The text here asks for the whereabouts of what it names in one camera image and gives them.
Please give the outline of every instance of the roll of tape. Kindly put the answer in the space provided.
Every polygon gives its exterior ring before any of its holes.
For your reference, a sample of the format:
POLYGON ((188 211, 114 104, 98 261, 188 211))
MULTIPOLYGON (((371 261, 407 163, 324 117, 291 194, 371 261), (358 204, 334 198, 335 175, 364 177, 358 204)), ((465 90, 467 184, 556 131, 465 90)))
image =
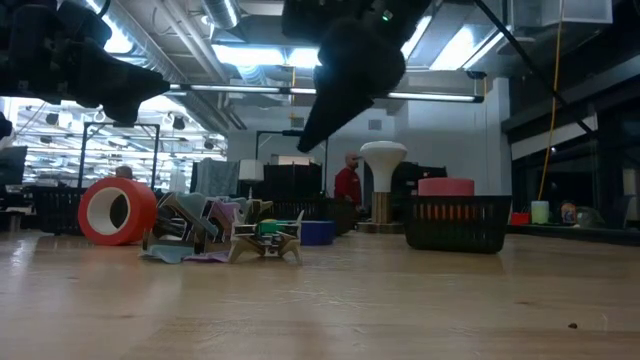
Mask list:
POLYGON ((123 178, 107 178, 85 192, 78 208, 78 222, 84 235, 96 245, 124 245, 142 239, 156 221, 156 197, 147 186, 123 178), (124 197, 127 204, 119 226, 111 220, 111 207, 124 197))

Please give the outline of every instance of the pink tape roll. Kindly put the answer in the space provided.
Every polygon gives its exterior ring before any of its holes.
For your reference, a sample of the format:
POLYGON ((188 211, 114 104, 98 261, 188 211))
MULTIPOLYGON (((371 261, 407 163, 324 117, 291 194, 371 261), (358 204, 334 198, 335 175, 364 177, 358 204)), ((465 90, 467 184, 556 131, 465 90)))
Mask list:
POLYGON ((470 179, 433 178, 418 181, 420 196, 474 196, 475 183, 470 179))

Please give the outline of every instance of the white lamp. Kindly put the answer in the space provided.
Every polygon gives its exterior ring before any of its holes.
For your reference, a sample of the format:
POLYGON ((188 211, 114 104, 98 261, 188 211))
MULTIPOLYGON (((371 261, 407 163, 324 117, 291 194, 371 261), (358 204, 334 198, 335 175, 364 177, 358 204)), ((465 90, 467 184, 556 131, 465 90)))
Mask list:
POLYGON ((392 141, 366 143, 360 149, 373 173, 373 222, 388 224, 391 218, 391 177, 396 166, 407 156, 407 148, 392 141))
MULTIPOLYGON (((240 173, 238 180, 244 181, 249 185, 255 185, 264 181, 264 165, 259 160, 244 159, 240 160, 240 173)), ((253 189, 249 187, 249 199, 253 197, 253 189)))

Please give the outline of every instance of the yellow cable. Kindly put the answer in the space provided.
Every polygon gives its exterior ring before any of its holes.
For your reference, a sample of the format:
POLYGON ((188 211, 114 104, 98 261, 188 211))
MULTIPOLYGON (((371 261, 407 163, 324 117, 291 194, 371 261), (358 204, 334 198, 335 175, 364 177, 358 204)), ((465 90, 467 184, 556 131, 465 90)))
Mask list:
MULTIPOLYGON (((560 77, 560 45, 562 41, 562 22, 564 18, 564 0, 560 5, 560 22, 558 23, 558 38, 556 40, 556 68, 553 79, 553 90, 558 91, 558 78, 560 77)), ((542 169, 542 180, 540 181, 540 191, 538 192, 538 201, 542 200, 542 191, 544 190, 544 181, 547 177, 547 169, 549 167, 549 158, 551 156, 551 143, 553 141, 553 129, 556 125, 557 100, 553 97, 551 105, 551 128, 549 129, 549 144, 547 145, 547 154, 544 158, 544 168, 542 169)))

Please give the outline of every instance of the red tape roll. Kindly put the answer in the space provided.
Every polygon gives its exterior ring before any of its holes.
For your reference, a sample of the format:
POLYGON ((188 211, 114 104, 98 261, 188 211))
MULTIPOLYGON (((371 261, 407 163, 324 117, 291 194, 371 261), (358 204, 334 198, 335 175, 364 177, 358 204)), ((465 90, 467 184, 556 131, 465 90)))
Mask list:
POLYGON ((123 178, 107 178, 85 192, 78 208, 78 222, 84 235, 96 245, 124 245, 142 240, 156 221, 156 197, 146 185, 123 178), (128 212, 116 227, 111 221, 111 205, 123 195, 128 212))

